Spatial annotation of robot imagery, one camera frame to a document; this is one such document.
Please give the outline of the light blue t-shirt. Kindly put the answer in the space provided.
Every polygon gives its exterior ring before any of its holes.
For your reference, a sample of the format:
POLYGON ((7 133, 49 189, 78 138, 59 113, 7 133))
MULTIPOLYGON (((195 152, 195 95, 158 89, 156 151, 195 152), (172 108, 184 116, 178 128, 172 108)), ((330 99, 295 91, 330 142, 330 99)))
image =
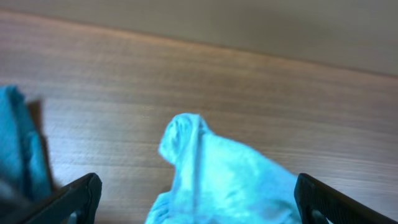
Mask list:
MULTIPOLYGON (((197 115, 171 120, 159 144, 175 168, 147 223, 300 223, 296 177, 257 151, 216 135, 197 115)), ((50 196, 40 136, 24 97, 1 88, 1 215, 50 196)))

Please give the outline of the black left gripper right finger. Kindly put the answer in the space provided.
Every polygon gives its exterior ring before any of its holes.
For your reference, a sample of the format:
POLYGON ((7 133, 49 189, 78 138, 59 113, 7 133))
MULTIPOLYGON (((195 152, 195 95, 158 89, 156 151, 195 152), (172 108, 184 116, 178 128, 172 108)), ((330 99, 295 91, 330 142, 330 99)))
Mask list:
POLYGON ((294 198, 303 224, 397 224, 306 173, 298 175, 294 198))

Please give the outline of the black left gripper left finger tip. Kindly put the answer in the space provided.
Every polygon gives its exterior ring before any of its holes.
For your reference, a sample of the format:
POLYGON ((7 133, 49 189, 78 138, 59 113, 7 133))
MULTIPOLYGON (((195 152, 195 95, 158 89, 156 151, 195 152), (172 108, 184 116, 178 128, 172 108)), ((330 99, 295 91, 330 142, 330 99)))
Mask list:
POLYGON ((11 212, 1 218, 1 223, 62 223, 75 213, 76 223, 93 224, 101 191, 101 179, 97 174, 89 173, 62 187, 49 197, 11 212))

